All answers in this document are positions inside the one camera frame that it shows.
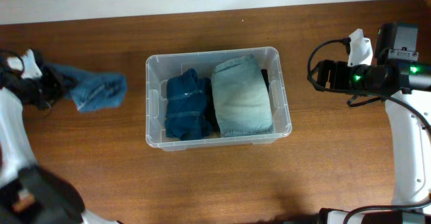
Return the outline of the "large black taped garment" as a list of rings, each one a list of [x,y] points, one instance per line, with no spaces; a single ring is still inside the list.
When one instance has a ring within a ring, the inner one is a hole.
[[[261,69],[261,74],[263,76],[263,80],[265,82],[265,86],[267,88],[267,91],[269,91],[269,85],[270,85],[270,83],[269,83],[269,75],[268,75],[267,70],[266,69]]]

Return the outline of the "dark blue jeans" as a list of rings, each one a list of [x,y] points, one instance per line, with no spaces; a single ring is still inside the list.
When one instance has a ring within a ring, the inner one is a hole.
[[[72,100],[81,113],[119,107],[127,93],[127,79],[123,74],[93,73],[54,63],[47,65],[63,76],[67,89],[64,98]]]

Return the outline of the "small black taped garment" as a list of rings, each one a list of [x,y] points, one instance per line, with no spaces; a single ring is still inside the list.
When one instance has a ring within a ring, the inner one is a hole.
[[[213,93],[212,93],[211,84],[207,86],[206,93],[207,93],[207,110],[205,111],[205,118],[211,124],[214,132],[220,132],[220,127],[216,118],[216,111],[213,103]]]

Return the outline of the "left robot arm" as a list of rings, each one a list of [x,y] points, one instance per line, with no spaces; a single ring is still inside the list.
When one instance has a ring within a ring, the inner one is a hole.
[[[24,106],[51,110],[62,98],[80,112],[121,105],[127,81],[119,73],[91,73],[44,62],[40,53],[1,50],[1,222],[105,223],[78,191],[38,164],[24,128]]]

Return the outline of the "light blue jeans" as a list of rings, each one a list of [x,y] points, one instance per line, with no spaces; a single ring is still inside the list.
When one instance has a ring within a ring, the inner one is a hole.
[[[269,92],[253,55],[217,65],[211,75],[211,89],[222,137],[275,132]]]

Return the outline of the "teal taped garment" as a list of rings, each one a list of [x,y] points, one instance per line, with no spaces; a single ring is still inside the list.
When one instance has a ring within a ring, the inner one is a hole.
[[[210,84],[208,78],[200,78],[195,69],[167,81],[167,107],[164,127],[168,138],[193,141],[210,136],[213,125],[207,119]]]

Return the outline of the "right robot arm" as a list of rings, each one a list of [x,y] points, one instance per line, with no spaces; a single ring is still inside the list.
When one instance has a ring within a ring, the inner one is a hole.
[[[391,204],[322,208],[315,223],[430,222],[430,65],[418,60],[417,38],[416,25],[393,22],[380,27],[372,46],[357,29],[338,41],[346,47],[346,62],[307,66],[307,79],[317,91],[347,94],[351,108],[384,102],[395,166]]]

